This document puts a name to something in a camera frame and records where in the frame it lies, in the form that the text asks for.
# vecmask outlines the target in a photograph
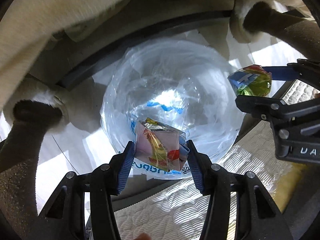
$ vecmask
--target candy wrapper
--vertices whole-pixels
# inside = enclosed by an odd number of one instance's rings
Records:
[[[232,73],[229,82],[236,95],[265,97],[271,90],[271,73],[259,65],[251,65]]]
[[[184,132],[147,118],[138,121],[135,157],[164,171],[180,171],[187,161],[189,149]]]

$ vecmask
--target furry fabric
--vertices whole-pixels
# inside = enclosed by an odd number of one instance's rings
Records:
[[[20,101],[13,114],[13,127],[0,151],[0,209],[24,240],[37,217],[35,178],[41,143],[62,113],[47,104]]]
[[[93,18],[121,0],[14,0],[0,21],[0,109],[51,34]],[[305,7],[301,0],[281,0]]]
[[[235,0],[230,17],[230,31],[239,43],[255,42],[262,36],[262,32],[249,32],[243,27],[244,18],[250,9],[260,1],[268,3],[271,7],[274,6],[273,0]]]
[[[25,78],[16,89],[14,94],[10,97],[7,104],[3,108],[3,113],[6,121],[12,127],[14,116],[13,109],[21,100],[31,100],[59,108],[62,112],[62,118],[59,123],[50,128],[49,132],[59,133],[69,123],[68,111],[65,104],[59,98],[59,95],[66,96],[67,91],[61,92],[60,88],[50,89],[45,84],[33,79]]]

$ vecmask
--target textured mat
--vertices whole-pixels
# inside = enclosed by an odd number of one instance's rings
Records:
[[[296,81],[284,96],[288,104],[310,100],[318,93],[313,87]],[[261,121],[218,162],[230,172],[254,171],[278,206],[287,204],[300,179],[301,166],[274,157],[274,142],[268,122]],[[132,240],[145,232],[153,240],[198,239],[209,197],[203,197],[192,179],[184,179],[167,189],[125,209],[115,212],[122,240]],[[236,194],[231,194],[228,239],[234,239]]]

